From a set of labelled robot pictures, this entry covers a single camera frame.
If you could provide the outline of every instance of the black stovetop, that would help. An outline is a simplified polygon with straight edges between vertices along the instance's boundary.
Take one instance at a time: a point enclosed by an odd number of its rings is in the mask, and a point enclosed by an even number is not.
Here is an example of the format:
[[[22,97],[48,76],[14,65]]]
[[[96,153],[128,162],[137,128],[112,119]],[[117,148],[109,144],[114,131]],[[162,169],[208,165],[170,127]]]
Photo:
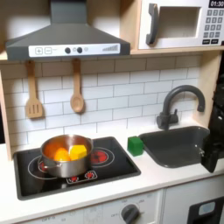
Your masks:
[[[17,197],[29,200],[139,175],[141,172],[113,137],[94,140],[89,171],[73,178],[55,178],[44,170],[40,149],[14,155]]]

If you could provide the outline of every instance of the gray faucet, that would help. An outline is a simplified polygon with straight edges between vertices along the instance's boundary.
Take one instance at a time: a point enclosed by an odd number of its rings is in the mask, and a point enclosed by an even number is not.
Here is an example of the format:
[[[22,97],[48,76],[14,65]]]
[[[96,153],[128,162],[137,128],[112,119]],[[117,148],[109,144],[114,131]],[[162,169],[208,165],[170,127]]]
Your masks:
[[[182,92],[191,92],[197,95],[199,99],[199,106],[198,111],[204,112],[206,107],[206,100],[202,92],[194,87],[194,86],[179,86],[175,87],[164,99],[164,108],[163,111],[160,113],[160,115],[157,117],[157,126],[161,130],[168,130],[169,125],[172,123],[178,123],[179,117],[178,117],[178,110],[175,109],[175,112],[173,115],[170,114],[170,105],[172,102],[172,99],[175,95],[182,93]]]

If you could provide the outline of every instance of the sink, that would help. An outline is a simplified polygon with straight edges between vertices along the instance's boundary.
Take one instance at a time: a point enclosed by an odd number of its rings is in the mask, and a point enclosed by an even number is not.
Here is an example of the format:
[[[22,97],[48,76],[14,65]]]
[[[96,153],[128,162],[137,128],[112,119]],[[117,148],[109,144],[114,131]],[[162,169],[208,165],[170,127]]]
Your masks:
[[[208,134],[208,129],[193,126],[142,134],[139,137],[145,151],[156,163],[167,168],[178,168],[200,163],[203,139]]]

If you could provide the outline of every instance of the gray range hood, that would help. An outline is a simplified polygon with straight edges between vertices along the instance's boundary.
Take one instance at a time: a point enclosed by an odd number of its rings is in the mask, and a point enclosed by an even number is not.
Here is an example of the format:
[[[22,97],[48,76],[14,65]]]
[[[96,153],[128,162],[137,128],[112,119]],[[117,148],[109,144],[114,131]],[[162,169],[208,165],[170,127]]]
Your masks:
[[[130,43],[87,24],[87,0],[51,0],[51,24],[6,43],[8,60],[129,55]]]

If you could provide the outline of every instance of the microwave keypad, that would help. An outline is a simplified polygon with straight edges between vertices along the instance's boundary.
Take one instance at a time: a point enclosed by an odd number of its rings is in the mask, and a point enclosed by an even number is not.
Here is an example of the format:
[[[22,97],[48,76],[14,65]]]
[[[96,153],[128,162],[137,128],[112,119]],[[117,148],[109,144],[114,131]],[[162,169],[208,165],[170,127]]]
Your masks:
[[[224,10],[208,10],[206,17],[205,31],[203,35],[203,45],[215,45],[219,43]]]

